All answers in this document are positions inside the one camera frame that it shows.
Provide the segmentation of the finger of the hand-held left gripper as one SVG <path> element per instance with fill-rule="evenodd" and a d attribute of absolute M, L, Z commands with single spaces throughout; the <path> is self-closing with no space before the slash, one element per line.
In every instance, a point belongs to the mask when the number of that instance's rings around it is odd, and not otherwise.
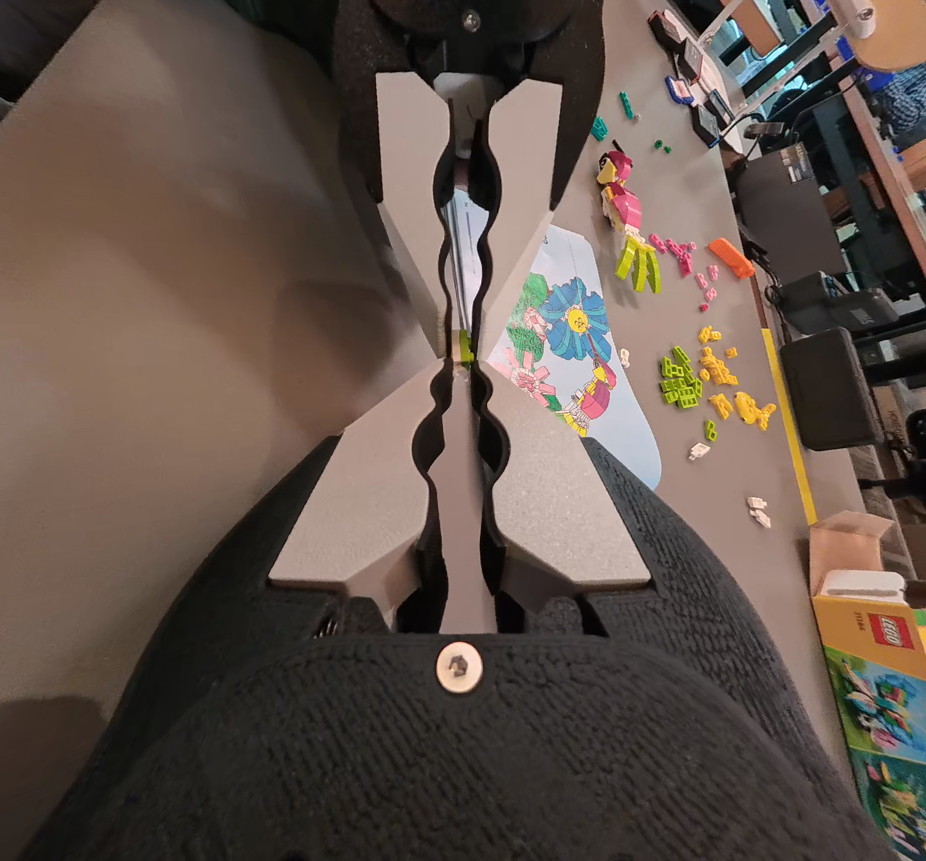
<path fill-rule="evenodd" d="M 526 79 L 496 101 L 487 145 L 496 201 L 480 239 L 483 273 L 473 305 L 479 361 L 500 340 L 553 216 L 554 85 Z"/>
<path fill-rule="evenodd" d="M 449 151 L 450 107 L 413 71 L 375 76 L 381 222 L 436 358 L 447 356 L 446 224 L 435 181 Z"/>

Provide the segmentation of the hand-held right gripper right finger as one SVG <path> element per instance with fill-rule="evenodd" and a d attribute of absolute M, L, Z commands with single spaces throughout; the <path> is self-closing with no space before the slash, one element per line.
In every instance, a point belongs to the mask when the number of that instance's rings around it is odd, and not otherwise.
<path fill-rule="evenodd" d="M 644 588 L 650 570 L 584 440 L 494 368 L 472 370 L 471 393 L 492 597 L 537 614 L 555 598 Z"/>

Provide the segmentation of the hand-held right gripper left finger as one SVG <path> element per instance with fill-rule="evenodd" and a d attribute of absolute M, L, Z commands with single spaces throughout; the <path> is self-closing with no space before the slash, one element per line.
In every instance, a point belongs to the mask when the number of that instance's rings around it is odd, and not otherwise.
<path fill-rule="evenodd" d="M 440 626 L 448 594 L 437 493 L 453 362 L 437 359 L 338 438 L 270 584 L 368 598 L 403 626 Z"/>

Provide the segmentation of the light blue instruction booklet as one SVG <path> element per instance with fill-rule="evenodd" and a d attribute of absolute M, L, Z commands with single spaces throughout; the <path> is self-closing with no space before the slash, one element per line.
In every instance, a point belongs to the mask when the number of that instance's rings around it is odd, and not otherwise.
<path fill-rule="evenodd" d="M 619 363 L 592 246 L 550 226 L 489 363 L 654 489 L 654 434 Z"/>

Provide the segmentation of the pink lego bird model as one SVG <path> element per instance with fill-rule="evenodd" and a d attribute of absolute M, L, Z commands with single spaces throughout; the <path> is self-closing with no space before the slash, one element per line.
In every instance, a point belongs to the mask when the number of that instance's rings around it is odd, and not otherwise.
<path fill-rule="evenodd" d="M 658 250 L 642 236 L 642 207 L 628 187 L 631 171 L 632 160 L 619 147 L 610 148 L 598 161 L 601 209 L 616 236 L 615 275 L 631 281 L 636 293 L 648 290 L 658 295 L 662 291 Z"/>

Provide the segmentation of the pile of lime lego pieces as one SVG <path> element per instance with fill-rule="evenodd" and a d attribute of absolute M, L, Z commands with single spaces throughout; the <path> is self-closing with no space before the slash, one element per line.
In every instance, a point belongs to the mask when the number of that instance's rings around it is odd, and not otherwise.
<path fill-rule="evenodd" d="M 703 383 L 695 374 L 689 355 L 681 346 L 672 346 L 656 361 L 658 389 L 665 405 L 679 410 L 698 407 L 703 398 Z"/>

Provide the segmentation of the scattered pink lego pieces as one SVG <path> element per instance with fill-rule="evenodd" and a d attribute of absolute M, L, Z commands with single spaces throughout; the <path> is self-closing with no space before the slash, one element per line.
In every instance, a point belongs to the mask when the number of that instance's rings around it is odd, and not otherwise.
<path fill-rule="evenodd" d="M 701 313 L 709 311 L 711 303 L 717 297 L 716 281 L 720 276 L 717 265 L 707 265 L 705 269 L 696 271 L 694 254 L 696 246 L 693 242 L 676 242 L 672 239 L 663 239 L 655 233 L 646 238 L 658 254 L 670 255 L 675 261 L 683 279 L 691 279 L 699 290 L 700 302 L 698 310 Z"/>

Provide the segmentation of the pile of yellow lego pieces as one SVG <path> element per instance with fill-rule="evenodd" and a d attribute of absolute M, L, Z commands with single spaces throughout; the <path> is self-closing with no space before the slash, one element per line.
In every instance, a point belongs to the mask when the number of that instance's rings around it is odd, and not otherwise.
<path fill-rule="evenodd" d="M 738 357 L 735 347 L 725 347 L 722 333 L 710 325 L 698 331 L 699 353 L 696 373 L 708 399 L 721 420 L 739 418 L 746 426 L 767 431 L 778 408 L 762 404 L 746 391 L 731 362 Z"/>

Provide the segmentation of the colourful lego set box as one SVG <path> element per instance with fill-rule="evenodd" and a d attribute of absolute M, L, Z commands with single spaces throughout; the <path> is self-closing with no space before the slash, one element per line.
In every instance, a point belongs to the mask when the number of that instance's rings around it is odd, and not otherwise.
<path fill-rule="evenodd" d="M 899 859 L 925 858 L 925 591 L 883 563 L 891 522 L 809 529 L 809 591 L 858 794 Z"/>

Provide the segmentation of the orange brick separator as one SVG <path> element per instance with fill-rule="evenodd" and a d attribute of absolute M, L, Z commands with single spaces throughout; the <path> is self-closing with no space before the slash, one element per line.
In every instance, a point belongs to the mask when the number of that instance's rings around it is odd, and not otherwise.
<path fill-rule="evenodd" d="M 708 251 L 717 258 L 738 280 L 755 276 L 753 262 L 726 238 L 716 238 L 708 244 Z"/>

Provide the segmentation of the yellow tape strip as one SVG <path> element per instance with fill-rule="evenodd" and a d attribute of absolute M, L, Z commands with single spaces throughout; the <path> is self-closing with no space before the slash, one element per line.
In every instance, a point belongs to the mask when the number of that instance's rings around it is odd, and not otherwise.
<path fill-rule="evenodd" d="M 797 427 L 793 416 L 793 408 L 789 398 L 787 386 L 784 380 L 781 361 L 777 351 L 773 334 L 768 327 L 761 328 L 763 344 L 765 346 L 770 374 L 775 387 L 775 392 L 780 404 L 781 423 L 784 428 L 786 442 L 793 466 L 793 474 L 800 496 L 804 519 L 808 527 L 813 526 L 817 520 L 817 510 L 811 491 L 809 479 L 807 477 L 806 466 L 802 451 L 802 444 L 799 440 Z"/>

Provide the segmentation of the dark flat panel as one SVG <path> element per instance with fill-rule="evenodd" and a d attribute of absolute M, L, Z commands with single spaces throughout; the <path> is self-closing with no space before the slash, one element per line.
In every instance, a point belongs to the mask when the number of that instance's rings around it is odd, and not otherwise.
<path fill-rule="evenodd" d="M 800 142 L 731 168 L 740 222 L 782 283 L 845 273 L 843 253 Z"/>

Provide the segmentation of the long wooden desk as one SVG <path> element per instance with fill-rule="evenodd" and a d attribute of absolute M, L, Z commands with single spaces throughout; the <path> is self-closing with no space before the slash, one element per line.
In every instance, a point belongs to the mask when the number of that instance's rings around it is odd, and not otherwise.
<path fill-rule="evenodd" d="M 874 99 L 864 95 L 854 72 L 839 87 L 872 164 L 868 174 L 877 201 L 894 212 L 912 256 L 925 269 L 924 66 L 911 71 L 916 81 L 902 78 L 899 91 L 887 88 Z"/>

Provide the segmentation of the white metal stand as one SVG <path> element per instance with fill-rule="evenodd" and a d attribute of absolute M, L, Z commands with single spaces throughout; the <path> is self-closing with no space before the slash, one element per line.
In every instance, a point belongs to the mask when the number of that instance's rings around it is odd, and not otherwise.
<path fill-rule="evenodd" d="M 747 1 L 751 0 L 727 0 L 721 12 L 696 40 L 701 54 L 707 54 L 723 24 L 731 20 Z M 735 121 L 761 109 L 766 100 L 796 79 L 817 57 L 825 56 L 840 39 L 860 41 L 873 37 L 878 23 L 875 0 L 824 0 L 824 3 L 826 8 L 821 11 L 813 0 L 807 1 L 817 18 L 803 33 L 785 43 L 783 50 L 766 64 L 762 73 L 756 75 L 757 86 L 754 89 L 742 86 L 745 101 L 735 110 Z"/>

